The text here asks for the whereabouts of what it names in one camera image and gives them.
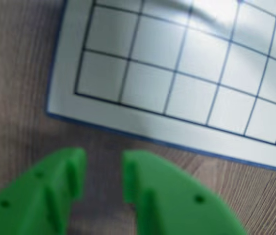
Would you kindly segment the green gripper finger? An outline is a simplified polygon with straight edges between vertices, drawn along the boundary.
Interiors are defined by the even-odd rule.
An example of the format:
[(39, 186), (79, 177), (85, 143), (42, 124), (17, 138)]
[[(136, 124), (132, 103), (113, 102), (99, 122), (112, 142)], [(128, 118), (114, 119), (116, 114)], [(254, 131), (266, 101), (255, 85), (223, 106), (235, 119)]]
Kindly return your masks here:
[(123, 152), (123, 199), (139, 235), (245, 235), (229, 206), (180, 167), (144, 150)]
[(84, 149), (62, 148), (0, 190), (0, 235), (65, 235), (86, 166)]

